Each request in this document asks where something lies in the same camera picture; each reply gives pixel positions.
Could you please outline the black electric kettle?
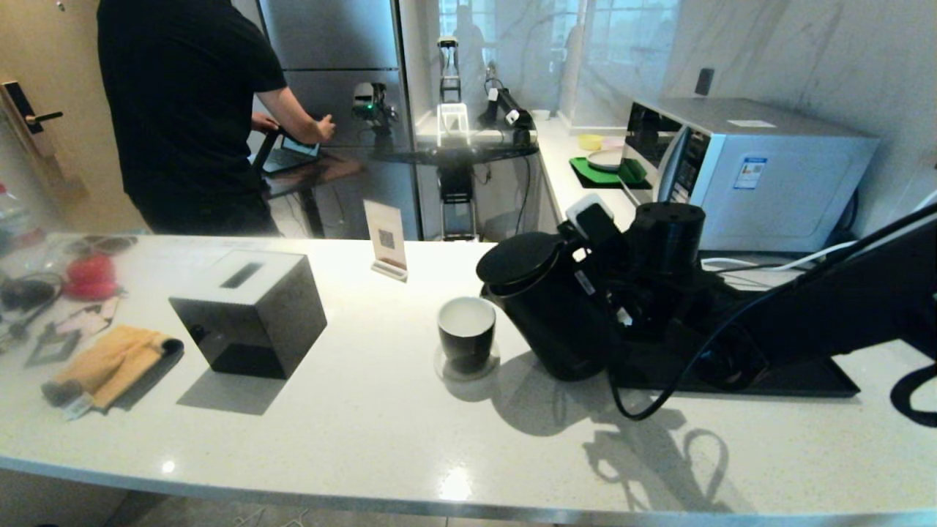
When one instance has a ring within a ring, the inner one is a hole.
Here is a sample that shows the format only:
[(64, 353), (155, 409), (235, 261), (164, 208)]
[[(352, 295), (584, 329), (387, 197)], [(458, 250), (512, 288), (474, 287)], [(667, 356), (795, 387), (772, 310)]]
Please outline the black electric kettle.
[(559, 234), (529, 231), (483, 254), (483, 296), (513, 322), (542, 366), (560, 381), (605, 370), (625, 350), (618, 329)]

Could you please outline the green mat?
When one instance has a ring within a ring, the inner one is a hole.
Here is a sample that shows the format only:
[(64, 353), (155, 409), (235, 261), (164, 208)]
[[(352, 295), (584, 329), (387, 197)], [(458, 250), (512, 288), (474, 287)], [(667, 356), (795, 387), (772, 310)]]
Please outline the green mat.
[(586, 157), (573, 157), (569, 164), (584, 189), (652, 189), (647, 172), (637, 160), (620, 160), (611, 171), (596, 169)]

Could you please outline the black rectangular serving tray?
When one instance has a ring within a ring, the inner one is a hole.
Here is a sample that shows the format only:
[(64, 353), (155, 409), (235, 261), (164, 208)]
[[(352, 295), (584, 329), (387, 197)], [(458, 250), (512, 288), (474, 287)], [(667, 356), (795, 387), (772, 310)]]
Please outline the black rectangular serving tray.
[[(613, 375), (613, 385), (628, 390), (662, 392), (690, 362), (712, 328), (670, 324), (662, 334), (637, 334), (609, 328), (592, 345), (591, 355)], [(676, 385), (677, 394), (730, 396), (850, 398), (859, 387), (830, 358), (769, 368), (747, 386), (715, 377), (715, 353), (730, 343), (743, 343), (743, 334), (729, 326)]]

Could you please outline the silver microwave oven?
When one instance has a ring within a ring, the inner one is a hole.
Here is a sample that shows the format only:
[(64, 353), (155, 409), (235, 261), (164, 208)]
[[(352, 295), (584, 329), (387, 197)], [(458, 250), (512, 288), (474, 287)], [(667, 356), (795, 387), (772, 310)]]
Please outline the silver microwave oven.
[(665, 97), (632, 101), (626, 145), (650, 184), (632, 200), (702, 208), (701, 250), (815, 253), (879, 139), (750, 99)]

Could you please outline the black mug white inside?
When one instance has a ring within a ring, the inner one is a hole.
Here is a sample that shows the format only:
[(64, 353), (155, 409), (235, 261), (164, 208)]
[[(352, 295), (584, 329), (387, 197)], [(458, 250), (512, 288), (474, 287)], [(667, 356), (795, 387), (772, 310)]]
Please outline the black mug white inside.
[(492, 357), (496, 311), (488, 300), (452, 298), (439, 308), (436, 327), (443, 356), (456, 373), (478, 373)]

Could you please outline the white round saucer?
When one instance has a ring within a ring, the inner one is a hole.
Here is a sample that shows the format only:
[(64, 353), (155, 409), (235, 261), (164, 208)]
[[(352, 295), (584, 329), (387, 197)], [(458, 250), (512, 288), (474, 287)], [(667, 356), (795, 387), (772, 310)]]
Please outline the white round saucer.
[(473, 370), (471, 373), (460, 373), (460, 371), (450, 365), (443, 351), (442, 344), (436, 345), (433, 353), (434, 371), (436, 376), (443, 381), (476, 381), (495, 373), (500, 364), (501, 350), (499, 350), (498, 343), (492, 344), (488, 359), (486, 359), (485, 363), (483, 363), (478, 370)]

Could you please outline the black curved desk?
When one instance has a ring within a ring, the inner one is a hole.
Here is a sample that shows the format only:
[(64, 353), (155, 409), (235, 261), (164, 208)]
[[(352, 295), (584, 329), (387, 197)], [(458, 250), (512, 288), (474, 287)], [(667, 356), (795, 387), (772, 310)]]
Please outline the black curved desk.
[(540, 152), (539, 146), (505, 146), (505, 144), (483, 143), (481, 146), (435, 147), (413, 152), (392, 152), (376, 148), (371, 159), (379, 162), (395, 162), (408, 165), (478, 165), (501, 160), (519, 159)]

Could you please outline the QR code sign stand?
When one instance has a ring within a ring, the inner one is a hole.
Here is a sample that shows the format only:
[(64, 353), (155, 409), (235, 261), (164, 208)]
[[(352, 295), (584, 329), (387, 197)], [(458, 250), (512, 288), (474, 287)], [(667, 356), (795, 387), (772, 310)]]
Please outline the QR code sign stand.
[(378, 201), (363, 200), (374, 260), (370, 269), (386, 277), (407, 283), (402, 214), (398, 208)]

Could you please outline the brown wooden table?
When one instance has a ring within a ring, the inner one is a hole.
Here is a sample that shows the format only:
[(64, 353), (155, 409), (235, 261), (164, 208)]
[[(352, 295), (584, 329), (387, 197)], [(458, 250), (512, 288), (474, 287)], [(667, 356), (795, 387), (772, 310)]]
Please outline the brown wooden table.
[(324, 238), (325, 225), (318, 210), (316, 190), (323, 184), (361, 176), (364, 172), (365, 164), (361, 161), (326, 153), (312, 163), (281, 171), (274, 176), (262, 176), (262, 197), (267, 201), (294, 197), (302, 211), (307, 235)]

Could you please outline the black cube tissue box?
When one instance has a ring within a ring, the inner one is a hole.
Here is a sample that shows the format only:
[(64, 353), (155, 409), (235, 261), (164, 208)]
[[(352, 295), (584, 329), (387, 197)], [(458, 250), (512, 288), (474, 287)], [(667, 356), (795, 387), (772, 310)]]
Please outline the black cube tissue box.
[(216, 373), (287, 380), (328, 324), (307, 255), (232, 250), (168, 297)]

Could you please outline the person in black shirt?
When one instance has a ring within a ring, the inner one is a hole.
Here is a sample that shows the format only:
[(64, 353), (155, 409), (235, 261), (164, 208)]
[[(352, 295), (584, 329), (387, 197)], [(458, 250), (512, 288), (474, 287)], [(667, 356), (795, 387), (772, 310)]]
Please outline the person in black shirt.
[(100, 0), (98, 62), (124, 193), (158, 236), (279, 236), (249, 134), (335, 134), (231, 0)]

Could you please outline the orange grey cleaning cloth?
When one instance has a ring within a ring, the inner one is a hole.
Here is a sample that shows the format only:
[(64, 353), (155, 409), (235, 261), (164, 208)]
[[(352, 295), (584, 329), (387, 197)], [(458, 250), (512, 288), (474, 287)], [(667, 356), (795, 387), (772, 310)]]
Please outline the orange grey cleaning cloth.
[(160, 367), (173, 367), (183, 354), (184, 343), (179, 338), (147, 328), (118, 326), (46, 381), (41, 393), (69, 420), (90, 411), (107, 413), (120, 398), (143, 387)]

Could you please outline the red bell pepper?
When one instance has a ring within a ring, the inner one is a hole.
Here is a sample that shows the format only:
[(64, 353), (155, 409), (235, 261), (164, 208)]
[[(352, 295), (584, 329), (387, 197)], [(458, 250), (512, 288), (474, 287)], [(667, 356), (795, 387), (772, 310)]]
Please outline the red bell pepper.
[(97, 302), (116, 296), (120, 286), (115, 279), (113, 259), (90, 255), (71, 261), (66, 267), (64, 295), (78, 301)]

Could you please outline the beige patterned card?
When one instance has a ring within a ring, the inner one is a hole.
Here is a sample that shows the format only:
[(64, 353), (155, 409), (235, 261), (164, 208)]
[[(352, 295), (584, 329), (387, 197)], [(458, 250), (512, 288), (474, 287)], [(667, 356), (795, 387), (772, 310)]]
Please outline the beige patterned card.
[(119, 296), (114, 296), (104, 302), (81, 307), (63, 320), (51, 324), (53, 333), (71, 334), (77, 332), (80, 334), (80, 338), (87, 338), (101, 333), (113, 323), (120, 301)]

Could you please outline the clear water bottle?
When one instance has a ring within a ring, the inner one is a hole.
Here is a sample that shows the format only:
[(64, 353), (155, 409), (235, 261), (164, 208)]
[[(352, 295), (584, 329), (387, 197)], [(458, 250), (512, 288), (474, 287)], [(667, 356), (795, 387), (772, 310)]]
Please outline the clear water bottle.
[(44, 230), (26, 205), (0, 183), (0, 255), (33, 247), (44, 239)]

